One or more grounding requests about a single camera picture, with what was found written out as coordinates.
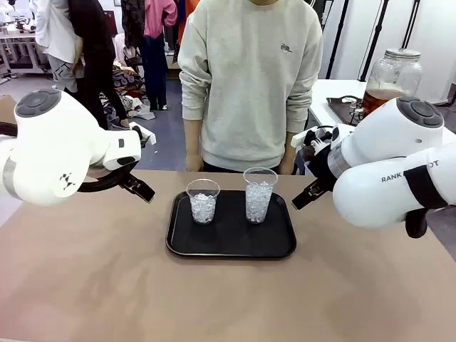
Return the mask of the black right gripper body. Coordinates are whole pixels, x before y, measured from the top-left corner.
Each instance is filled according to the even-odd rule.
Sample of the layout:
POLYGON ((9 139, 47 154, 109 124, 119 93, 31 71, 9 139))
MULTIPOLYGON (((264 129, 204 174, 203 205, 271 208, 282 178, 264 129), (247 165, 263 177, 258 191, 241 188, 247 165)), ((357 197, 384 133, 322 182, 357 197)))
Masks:
POLYGON ((325 190, 332 190, 337 180, 328 166, 328 155, 330 151, 331 146, 327 145, 321 151, 315 152, 313 159, 308 165, 309 170, 325 190))

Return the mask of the person's right hand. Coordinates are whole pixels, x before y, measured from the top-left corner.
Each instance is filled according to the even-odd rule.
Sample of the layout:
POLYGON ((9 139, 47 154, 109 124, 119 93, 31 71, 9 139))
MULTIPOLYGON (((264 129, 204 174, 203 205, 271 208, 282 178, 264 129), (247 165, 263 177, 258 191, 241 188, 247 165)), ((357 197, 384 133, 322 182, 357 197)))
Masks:
POLYGON ((186 156, 186 170, 188 172, 201 172, 204 168, 204 161, 202 157, 196 154, 187 154, 186 156))

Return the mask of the person's left hand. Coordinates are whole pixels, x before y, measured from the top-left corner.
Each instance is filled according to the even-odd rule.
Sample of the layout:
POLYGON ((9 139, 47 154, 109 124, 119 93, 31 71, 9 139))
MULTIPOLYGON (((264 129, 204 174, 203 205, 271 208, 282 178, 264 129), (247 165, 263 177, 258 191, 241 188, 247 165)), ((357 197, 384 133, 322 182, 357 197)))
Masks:
POLYGON ((294 172, 296 153, 285 154, 279 165, 279 172, 281 175, 292 175, 294 172))

